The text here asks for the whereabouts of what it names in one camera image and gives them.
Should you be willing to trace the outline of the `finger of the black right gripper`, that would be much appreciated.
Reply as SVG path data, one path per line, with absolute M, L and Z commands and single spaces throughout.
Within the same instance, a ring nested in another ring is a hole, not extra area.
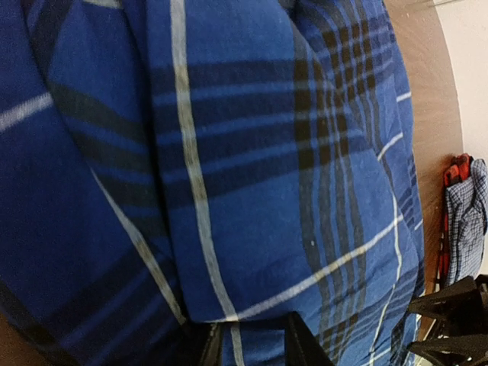
M 414 298 L 407 308 L 409 313 L 430 319 L 454 322 L 455 320 L 484 321 L 484 304 L 480 288 L 467 276 L 438 292 Z
M 463 335 L 411 342 L 408 350 L 433 365 L 487 365 L 487 335 Z

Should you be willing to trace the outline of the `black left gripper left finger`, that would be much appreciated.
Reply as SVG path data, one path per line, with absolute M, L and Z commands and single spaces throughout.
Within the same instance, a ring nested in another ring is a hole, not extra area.
M 191 365 L 221 366 L 223 330 L 219 323 L 198 324 L 191 345 Z

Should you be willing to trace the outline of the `dark blue plaid shirt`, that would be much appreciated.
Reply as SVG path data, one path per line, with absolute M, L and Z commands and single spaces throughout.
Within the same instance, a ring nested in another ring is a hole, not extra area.
M 409 80 L 382 1 L 3 1 L 1 313 L 52 365 L 411 365 Z

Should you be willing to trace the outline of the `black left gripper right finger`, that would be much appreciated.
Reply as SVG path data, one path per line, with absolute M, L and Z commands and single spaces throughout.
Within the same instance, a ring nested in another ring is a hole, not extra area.
M 284 331 L 286 366 L 334 366 L 299 313 L 287 315 Z

